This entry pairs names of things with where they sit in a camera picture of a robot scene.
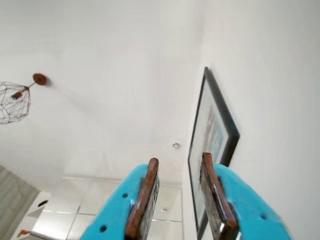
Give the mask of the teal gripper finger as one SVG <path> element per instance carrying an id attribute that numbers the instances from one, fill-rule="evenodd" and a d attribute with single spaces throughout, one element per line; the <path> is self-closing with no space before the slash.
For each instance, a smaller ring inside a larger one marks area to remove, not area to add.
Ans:
<path id="1" fill-rule="evenodd" d="M 202 154 L 199 183 L 214 240 L 289 240 L 280 216 L 236 173 Z"/>
<path id="2" fill-rule="evenodd" d="M 159 194 L 159 161 L 139 164 L 116 187 L 81 240 L 146 240 Z"/>

